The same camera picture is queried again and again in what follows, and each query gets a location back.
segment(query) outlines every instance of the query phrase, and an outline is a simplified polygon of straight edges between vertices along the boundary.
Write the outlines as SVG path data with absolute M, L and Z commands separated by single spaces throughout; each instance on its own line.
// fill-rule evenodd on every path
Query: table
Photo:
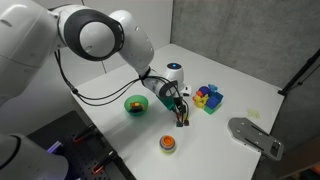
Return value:
M 218 86 L 224 99 L 217 112 L 208 115 L 193 105 L 191 97 L 185 98 L 190 126 L 178 128 L 174 114 L 140 82 L 106 106 L 92 107 L 75 99 L 139 180 L 251 179 L 260 153 L 233 140 L 227 123 L 231 117 L 247 117 L 249 108 L 259 112 L 260 118 L 248 119 L 270 132 L 283 101 L 279 88 L 174 44 L 158 49 L 151 67 L 163 74 L 171 62 L 183 66 L 185 83 L 193 90 L 209 83 Z M 124 65 L 77 88 L 86 96 L 101 97 L 135 78 L 134 69 Z M 149 100 L 149 109 L 140 118 L 130 117 L 123 106 L 135 94 Z M 166 134 L 177 142 L 171 155 L 159 148 Z

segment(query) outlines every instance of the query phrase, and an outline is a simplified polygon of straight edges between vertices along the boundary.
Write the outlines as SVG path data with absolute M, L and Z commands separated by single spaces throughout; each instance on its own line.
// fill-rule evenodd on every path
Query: black cable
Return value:
M 311 71 L 311 73 L 306 78 L 304 78 L 301 82 L 304 83 L 304 81 L 306 81 L 319 67 L 320 67 L 320 64 L 313 71 Z
M 137 78 L 137 79 L 134 79 L 132 80 L 131 82 L 127 83 L 126 85 L 124 85 L 122 88 L 118 89 L 117 91 L 115 91 L 114 93 L 108 95 L 108 96 L 104 96 L 104 97 L 101 97 L 101 98 L 91 98 L 91 97 L 86 97 L 82 94 L 79 93 L 79 91 L 71 84 L 71 82 L 68 80 L 68 78 L 66 77 L 66 75 L 64 74 L 63 72 L 63 69 L 62 69 L 62 64 L 61 64 L 61 53 L 60 53 L 60 50 L 57 50 L 54 52 L 54 55 L 55 55 L 55 58 L 56 58 L 56 61 L 58 63 L 58 66 L 59 66 L 59 70 L 60 70 L 60 74 L 63 78 L 63 80 L 65 81 L 65 83 L 69 86 L 69 88 L 71 89 L 71 91 L 78 96 L 78 98 L 85 104 L 87 105 L 90 105 L 90 106 L 103 106 L 103 105 L 107 105 L 107 104 L 110 104 L 112 102 L 114 102 L 115 100 L 117 100 L 118 98 L 120 98 L 134 83 L 136 83 L 137 81 L 141 80 L 140 78 Z M 161 77 L 161 76 L 147 76 L 146 78 L 154 78 L 154 79 L 157 79 L 157 80 L 160 80 L 162 81 L 164 84 L 166 84 L 165 81 L 167 81 L 169 84 L 171 84 L 173 86 L 173 88 L 175 88 L 177 94 L 178 94 L 178 97 L 179 99 L 182 99 L 182 101 L 186 104 L 186 107 L 187 107 L 187 117 L 186 119 L 188 119 L 188 116 L 189 116 L 189 106 L 188 106 L 188 103 L 181 97 L 180 95 L 180 92 L 178 90 L 178 88 L 171 82 L 169 81 L 168 79 L 164 78 L 164 77 Z M 106 103 L 101 103 L 101 104 L 92 104 L 92 103 L 89 103 L 87 101 L 85 101 L 84 99 L 87 99 L 87 100 L 102 100 L 102 99 L 106 99 L 106 98 L 109 98 L 117 93 L 119 93 L 121 90 L 123 90 L 124 88 L 126 88 L 119 96 L 117 96 L 116 98 L 112 99 L 111 101 L 109 102 L 106 102 Z M 176 107 L 176 110 L 179 111 L 179 113 L 181 114 L 180 112 L 180 109 L 179 107 L 175 104 L 175 107 Z
M 186 119 L 188 120 L 188 118 L 189 118 L 189 105 L 188 105 L 188 103 L 184 100 L 184 99 L 182 99 L 182 101 L 186 104 L 186 106 L 187 106 L 187 117 L 186 117 Z
M 88 102 L 86 102 L 85 100 L 83 100 L 81 96 L 78 96 L 78 97 L 79 97 L 79 99 L 80 99 L 82 102 L 84 102 L 84 103 L 87 104 L 87 105 L 90 105 L 90 106 L 104 106 L 104 105 L 110 104 L 110 103 L 112 103 L 113 101 L 119 99 L 134 83 L 130 84 L 130 86 L 127 87 L 119 96 L 117 96 L 117 97 L 114 98 L 113 100 L 111 100 L 111 101 L 109 101 L 109 102 L 106 102 L 106 103 L 102 103 L 102 104 L 91 104 L 91 103 L 88 103 Z
M 161 76 L 147 76 L 147 78 L 155 78 L 155 79 L 161 80 L 162 82 L 164 82 L 164 80 L 165 80 L 165 81 L 167 81 L 169 84 L 171 84 L 171 85 L 175 88 L 175 90 L 176 90 L 176 92 L 177 92 L 177 94 L 178 94 L 179 99 L 182 99 L 182 101 L 186 104 L 186 107 L 187 107 L 187 118 L 186 118 L 186 119 L 188 119 L 188 116 L 189 116 L 189 106 L 188 106 L 188 103 L 181 97 L 178 88 L 177 88 L 171 81 L 169 81 L 168 79 L 166 79 L 166 78 L 164 78 L 164 77 L 161 77 Z M 184 117 L 183 117 L 183 116 L 182 116 L 181 119 L 182 119 L 182 121 L 180 121 L 179 119 L 178 119 L 178 120 L 179 120 L 180 122 L 184 123 Z
M 64 82 L 69 86 L 69 88 L 71 89 L 71 91 L 77 95 L 81 101 L 83 101 L 84 103 L 88 104 L 88 105 L 92 105 L 92 106 L 102 106 L 102 105 L 106 105 L 106 104 L 109 104 L 113 101 L 115 101 L 116 99 L 118 99 L 119 97 L 121 97 L 128 89 L 129 87 L 131 87 L 134 83 L 136 83 L 137 81 L 139 81 L 139 79 L 135 79 L 131 82 L 129 82 L 128 84 L 126 84 L 125 86 L 123 86 L 122 88 L 120 88 L 119 90 L 117 90 L 116 92 L 112 93 L 111 95 L 108 95 L 108 96 L 105 96 L 105 97 L 101 97 L 101 98 L 89 98 L 89 97 L 86 97 L 82 94 L 79 93 L 79 91 L 71 84 L 71 82 L 68 80 L 68 78 L 66 77 L 66 75 L 64 74 L 63 72 L 63 69 L 62 69 L 62 64 L 61 64 L 61 53 L 60 53 L 60 50 L 57 50 L 54 52 L 54 55 L 55 55 L 55 58 L 57 60 L 57 63 L 58 63 L 58 66 L 59 66 L 59 70 L 60 70 L 60 74 L 64 80 Z M 118 92 L 120 92 L 121 90 L 123 90 L 125 87 L 129 86 L 124 92 L 122 92 L 118 97 L 116 97 L 115 99 L 109 101 L 109 102 L 106 102 L 106 103 L 103 103 L 103 104 L 91 104 L 91 103 L 88 103 L 86 101 L 84 101 L 82 98 L 84 99 L 89 99 L 89 100 L 101 100 L 101 99 L 106 99 L 108 97 L 111 97 L 115 94 L 117 94 Z
M 304 83 L 319 67 L 320 67 L 320 64 L 319 64 L 314 70 L 312 70 L 312 71 L 308 74 L 308 76 L 305 77 L 302 81 L 298 82 L 295 86 L 291 87 L 291 88 L 288 90 L 288 93 L 289 93 L 291 90 L 295 89 L 296 87 L 299 87 L 299 86 L 303 85 L 303 83 Z
M 167 80 L 168 82 L 170 82 L 171 83 L 171 81 L 169 81 L 168 79 L 166 79 L 166 78 L 163 78 L 163 77 L 161 77 L 161 76 L 147 76 L 146 78 L 153 78 L 153 79 L 157 79 L 157 80 L 160 80 L 161 82 L 163 82 L 164 84 L 166 84 L 166 82 L 163 80 L 163 79 L 165 79 L 165 80 Z M 169 91 L 170 91 L 170 94 L 172 95 L 172 98 L 174 98 L 173 97 L 173 93 L 172 93 L 172 91 L 171 91 L 171 89 L 169 89 Z M 180 112 L 180 110 L 179 110 L 179 108 L 178 108 L 178 106 L 175 104 L 175 111 L 176 110 L 178 110 L 179 111 L 179 113 L 181 114 L 181 112 Z M 177 115 L 177 112 L 175 112 L 176 113 L 176 117 L 177 117 L 177 120 L 179 121 L 179 122 L 182 122 L 182 120 L 183 120 L 183 118 L 182 118 L 182 120 L 180 121 L 180 119 L 179 119 L 179 117 L 178 117 L 178 115 Z
M 104 97 L 100 97 L 100 98 L 90 98 L 90 97 L 86 97 L 80 93 L 79 96 L 84 98 L 84 99 L 88 99 L 88 100 L 102 100 L 102 99 L 106 99 L 106 98 L 109 98 L 115 94 L 117 94 L 118 92 L 120 92 L 121 90 L 123 90 L 124 88 L 126 88 L 127 86 L 129 86 L 130 84 L 132 83 L 136 83 L 137 81 L 139 81 L 140 79 L 135 79 L 135 80 L 132 80 L 131 82 L 129 82 L 128 84 L 124 85 L 122 88 L 118 89 L 117 91 L 113 92 L 112 94 L 109 94 L 108 96 L 104 96 Z

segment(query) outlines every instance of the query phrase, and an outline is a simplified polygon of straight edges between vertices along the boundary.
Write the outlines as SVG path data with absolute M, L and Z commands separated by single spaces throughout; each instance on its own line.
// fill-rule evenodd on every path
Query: metal bracket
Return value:
M 247 118 L 232 118 L 228 127 L 232 136 L 244 145 L 257 149 L 270 159 L 281 160 L 284 145 Z

